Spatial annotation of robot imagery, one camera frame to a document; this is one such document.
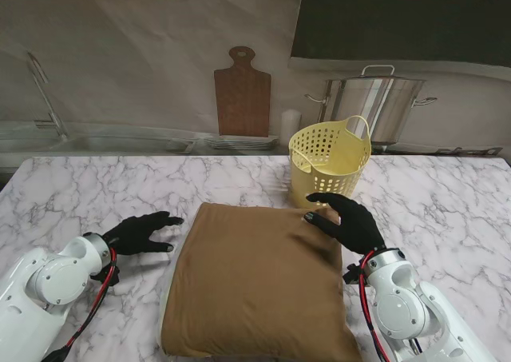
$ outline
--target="black glove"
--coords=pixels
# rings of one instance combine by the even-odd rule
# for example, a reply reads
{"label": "black glove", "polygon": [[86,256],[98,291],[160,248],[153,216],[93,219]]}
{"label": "black glove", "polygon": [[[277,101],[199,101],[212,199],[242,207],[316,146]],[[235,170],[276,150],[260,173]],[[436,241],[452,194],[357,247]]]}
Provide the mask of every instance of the black glove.
{"label": "black glove", "polygon": [[373,215],[362,205],[335,193],[313,193],[307,196],[310,202],[329,204],[341,217],[341,225],[320,216],[317,213],[305,214],[305,221],[317,226],[330,237],[358,254],[367,254],[371,250],[384,249],[385,241],[374,222]]}
{"label": "black glove", "polygon": [[157,212],[142,217],[126,218],[115,228],[106,232],[103,235],[103,241],[117,254],[125,256],[171,252],[174,249],[171,244],[149,240],[155,230],[183,223],[183,218],[169,216],[169,212]]}

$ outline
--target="marble countertop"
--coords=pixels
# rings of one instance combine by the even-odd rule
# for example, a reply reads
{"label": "marble countertop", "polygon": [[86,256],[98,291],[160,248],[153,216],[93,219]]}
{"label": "marble countertop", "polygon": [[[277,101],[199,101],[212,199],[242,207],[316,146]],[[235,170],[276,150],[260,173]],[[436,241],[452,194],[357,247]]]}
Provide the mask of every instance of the marble countertop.
{"label": "marble countertop", "polygon": [[[60,251],[132,215],[168,210],[184,235],[202,202],[289,206],[287,157],[38,157],[0,193],[0,273],[33,246]],[[374,214],[387,245],[403,249],[423,280],[450,299],[504,362],[511,355],[511,169],[501,159],[373,156],[353,198]],[[121,257],[121,282],[69,354],[69,362],[162,362],[156,345],[161,276],[173,254]],[[345,266],[357,260],[343,252]],[[85,319],[97,286],[74,305],[55,348]],[[356,289],[347,322],[365,361],[377,361]]]}

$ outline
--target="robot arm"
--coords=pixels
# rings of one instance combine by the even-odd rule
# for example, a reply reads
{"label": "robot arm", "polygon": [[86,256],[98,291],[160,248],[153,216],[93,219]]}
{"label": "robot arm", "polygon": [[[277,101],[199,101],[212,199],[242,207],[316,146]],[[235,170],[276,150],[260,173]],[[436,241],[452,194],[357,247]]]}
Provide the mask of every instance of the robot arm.
{"label": "robot arm", "polygon": [[77,237],[59,253],[36,248],[0,280],[0,356],[39,362],[60,332],[89,276],[110,262],[95,233]]}
{"label": "robot arm", "polygon": [[[446,297],[432,284],[418,281],[417,272],[399,249],[386,248],[372,214],[364,206],[335,193],[313,193],[307,199],[329,204],[339,214],[340,225],[314,212],[306,213],[305,221],[352,252],[365,254],[363,270],[355,265],[348,266],[344,280],[359,283],[368,324],[372,321],[367,317],[369,310],[365,309],[363,276],[374,287],[374,322],[397,362],[497,362]],[[423,352],[413,343],[416,338],[439,332],[440,338]],[[378,351],[377,338],[375,345]]]}
{"label": "robot arm", "polygon": [[[182,223],[169,212],[130,217],[103,236],[89,233],[72,239],[59,254],[37,248],[18,259],[0,279],[0,361],[41,362],[89,276],[97,275],[106,288],[113,282],[114,265],[106,268],[113,251],[121,255],[170,252],[171,244],[149,237],[155,230]],[[110,269],[111,274],[102,278],[102,269]],[[71,346],[68,343],[46,358],[63,361]]]}
{"label": "robot arm", "polygon": [[[417,282],[401,251],[381,251],[368,260],[364,273],[376,291],[374,322],[397,362],[497,362],[440,290]],[[407,346],[437,332],[440,338],[423,352]]]}

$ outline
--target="cushion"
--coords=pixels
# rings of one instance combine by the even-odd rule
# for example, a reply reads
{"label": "cushion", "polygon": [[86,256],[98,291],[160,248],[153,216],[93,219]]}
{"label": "cushion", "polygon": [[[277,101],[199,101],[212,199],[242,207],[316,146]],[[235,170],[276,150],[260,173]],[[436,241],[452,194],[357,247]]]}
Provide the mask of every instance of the cushion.
{"label": "cushion", "polygon": [[340,245],[306,211],[202,204],[175,265],[164,352],[361,361],[345,323]]}

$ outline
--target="stainless steel pot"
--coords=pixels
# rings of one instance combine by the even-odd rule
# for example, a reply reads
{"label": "stainless steel pot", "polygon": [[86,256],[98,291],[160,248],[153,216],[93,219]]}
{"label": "stainless steel pot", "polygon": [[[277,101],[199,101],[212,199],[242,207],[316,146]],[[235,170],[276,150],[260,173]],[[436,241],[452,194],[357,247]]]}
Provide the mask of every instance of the stainless steel pot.
{"label": "stainless steel pot", "polygon": [[[369,68],[389,68],[386,76],[368,76]],[[330,121],[340,121],[359,115],[367,120],[371,142],[376,145],[392,145],[398,142],[408,114],[416,105],[428,105],[437,101],[428,97],[417,101],[418,93],[426,81],[394,76],[392,65],[369,65],[358,77],[345,78],[339,82],[337,95],[331,108]],[[327,82],[325,97],[312,101],[322,103],[318,120],[323,121],[327,104],[331,100],[333,80]]]}

